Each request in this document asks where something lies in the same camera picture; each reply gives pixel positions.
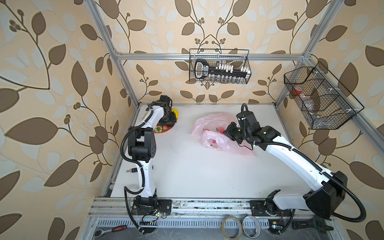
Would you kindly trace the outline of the yellow lemon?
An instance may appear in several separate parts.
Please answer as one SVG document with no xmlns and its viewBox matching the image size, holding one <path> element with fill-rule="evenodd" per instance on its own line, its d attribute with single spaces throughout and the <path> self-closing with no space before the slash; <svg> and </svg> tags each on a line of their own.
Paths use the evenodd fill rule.
<svg viewBox="0 0 384 240">
<path fill-rule="evenodd" d="M 172 112 L 175 114 L 176 119 L 178 119 L 178 117 L 179 117 L 179 112 L 178 112 L 178 110 L 173 109 Z"/>
</svg>

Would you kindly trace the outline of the pink plastic bag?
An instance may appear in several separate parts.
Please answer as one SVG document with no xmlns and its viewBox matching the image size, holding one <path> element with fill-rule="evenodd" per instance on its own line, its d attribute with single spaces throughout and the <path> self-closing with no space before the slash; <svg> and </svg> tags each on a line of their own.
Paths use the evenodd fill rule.
<svg viewBox="0 0 384 240">
<path fill-rule="evenodd" d="M 196 120 L 191 135 L 199 137 L 198 143 L 205 148 L 242 156 L 253 156 L 254 152 L 249 144 L 238 145 L 224 135 L 224 131 L 232 122 L 238 123 L 234 115 L 228 113 L 209 114 Z"/>
</svg>

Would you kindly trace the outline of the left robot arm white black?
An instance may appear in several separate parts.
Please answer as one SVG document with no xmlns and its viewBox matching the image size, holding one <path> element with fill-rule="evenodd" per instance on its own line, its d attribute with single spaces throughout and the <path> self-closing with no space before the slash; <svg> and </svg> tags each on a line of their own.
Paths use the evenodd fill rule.
<svg viewBox="0 0 384 240">
<path fill-rule="evenodd" d="M 157 151 L 155 134 L 170 130 L 177 122 L 172 103 L 170 97 L 162 95 L 159 100 L 148 104 L 146 118 L 138 126 L 129 128 L 120 146 L 123 160 L 137 166 L 139 190 L 131 191 L 124 187 L 124 197 L 128 208 L 128 195 L 134 196 L 132 209 L 139 216 L 155 215 L 165 218 L 171 213 L 172 201 L 158 199 L 152 176 L 152 159 Z"/>
</svg>

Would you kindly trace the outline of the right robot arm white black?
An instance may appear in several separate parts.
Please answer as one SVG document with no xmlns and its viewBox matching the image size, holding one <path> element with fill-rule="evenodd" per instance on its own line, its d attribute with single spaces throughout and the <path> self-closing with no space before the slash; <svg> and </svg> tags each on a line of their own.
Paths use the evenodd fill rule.
<svg viewBox="0 0 384 240">
<path fill-rule="evenodd" d="M 253 112 L 246 104 L 236 115 L 237 122 L 232 122 L 224 131 L 224 135 L 240 145 L 247 142 L 252 147 L 259 147 L 272 154 L 292 169 L 310 187 L 308 192 L 284 193 L 275 190 L 266 198 L 267 204 L 279 210 L 311 211 L 316 216 L 329 219 L 335 216 L 341 220 L 360 223 L 367 217 L 366 209 L 360 199 L 348 189 L 348 178 L 340 172 L 319 165 L 299 149 L 291 145 L 280 132 L 271 126 L 261 127 Z M 357 217 L 346 217 L 336 213 L 336 209 L 350 196 L 357 204 L 360 214 Z"/>
</svg>

